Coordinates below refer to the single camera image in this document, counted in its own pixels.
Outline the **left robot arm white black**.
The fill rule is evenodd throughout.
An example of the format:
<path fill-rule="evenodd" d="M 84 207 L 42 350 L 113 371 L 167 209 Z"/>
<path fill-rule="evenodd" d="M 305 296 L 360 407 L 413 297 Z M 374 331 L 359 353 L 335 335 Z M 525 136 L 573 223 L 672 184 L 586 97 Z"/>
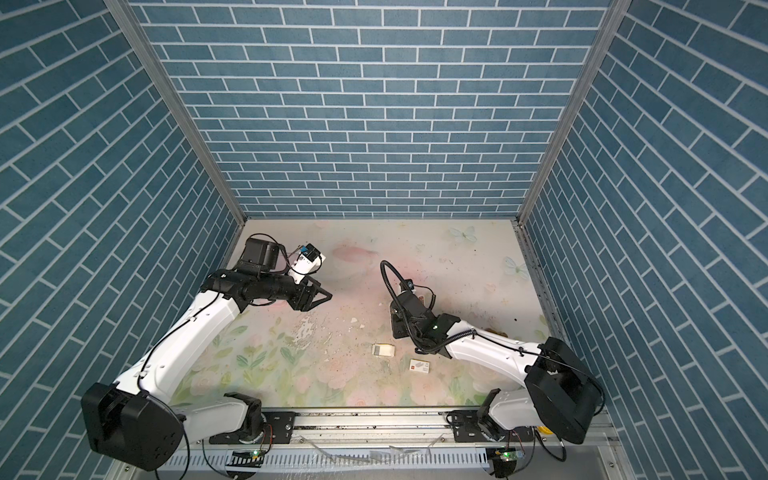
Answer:
<path fill-rule="evenodd" d="M 81 408 L 91 450 L 157 471 L 179 446 L 216 435 L 263 441 L 269 429 L 259 399 L 227 392 L 207 405 L 174 408 L 173 394 L 214 338 L 248 308 L 284 301 L 308 312 L 329 301 L 331 293 L 313 277 L 324 261 L 312 244 L 292 258 L 272 236 L 251 235 L 235 266 L 210 273 L 188 310 L 143 357 L 112 383 L 85 392 Z"/>

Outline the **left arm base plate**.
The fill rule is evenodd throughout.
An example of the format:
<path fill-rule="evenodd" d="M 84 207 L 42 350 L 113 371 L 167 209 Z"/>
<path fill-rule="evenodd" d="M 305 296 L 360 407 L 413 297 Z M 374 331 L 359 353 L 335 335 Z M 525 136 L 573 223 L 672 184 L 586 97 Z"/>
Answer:
<path fill-rule="evenodd" d="M 294 412 L 262 412 L 254 436 L 241 429 L 212 436 L 208 439 L 208 443 L 211 445 L 288 444 L 293 435 L 295 418 Z"/>

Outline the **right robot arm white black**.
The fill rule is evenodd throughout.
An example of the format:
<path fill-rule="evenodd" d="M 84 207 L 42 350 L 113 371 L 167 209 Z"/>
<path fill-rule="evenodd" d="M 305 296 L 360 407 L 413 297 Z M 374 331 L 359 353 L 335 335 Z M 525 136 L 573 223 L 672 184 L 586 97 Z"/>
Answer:
<path fill-rule="evenodd" d="M 459 317 L 436 315 L 413 292 L 390 303 L 393 336 L 409 338 L 418 353 L 466 361 L 520 386 L 490 390 L 476 414 L 476 428 L 492 441 L 519 427 L 545 427 L 561 440 L 584 442 L 604 405 L 603 390 L 562 340 L 512 340 L 474 327 Z"/>

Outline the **white staple box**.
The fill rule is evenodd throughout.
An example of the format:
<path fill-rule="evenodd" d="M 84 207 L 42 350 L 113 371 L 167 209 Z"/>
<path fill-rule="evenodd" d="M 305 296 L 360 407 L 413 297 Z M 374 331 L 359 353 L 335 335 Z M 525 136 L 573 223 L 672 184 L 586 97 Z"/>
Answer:
<path fill-rule="evenodd" d="M 428 374 L 430 372 L 430 363 L 425 360 L 411 359 L 409 361 L 409 370 L 411 372 Z"/>

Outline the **staple box tray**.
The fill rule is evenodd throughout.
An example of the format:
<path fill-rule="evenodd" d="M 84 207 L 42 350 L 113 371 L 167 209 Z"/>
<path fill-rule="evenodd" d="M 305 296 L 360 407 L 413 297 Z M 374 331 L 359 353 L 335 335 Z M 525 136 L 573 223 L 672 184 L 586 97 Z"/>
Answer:
<path fill-rule="evenodd" d="M 372 355 L 375 357 L 392 358 L 396 354 L 396 347 L 392 344 L 375 343 L 372 345 Z"/>

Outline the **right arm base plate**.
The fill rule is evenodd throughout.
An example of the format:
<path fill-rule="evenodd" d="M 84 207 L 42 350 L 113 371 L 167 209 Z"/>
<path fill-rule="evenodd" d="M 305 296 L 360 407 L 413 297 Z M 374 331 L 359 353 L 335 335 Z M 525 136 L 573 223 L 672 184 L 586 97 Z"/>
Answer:
<path fill-rule="evenodd" d="M 534 439 L 530 427 L 505 430 L 487 412 L 479 409 L 452 410 L 445 419 L 457 443 L 530 442 Z"/>

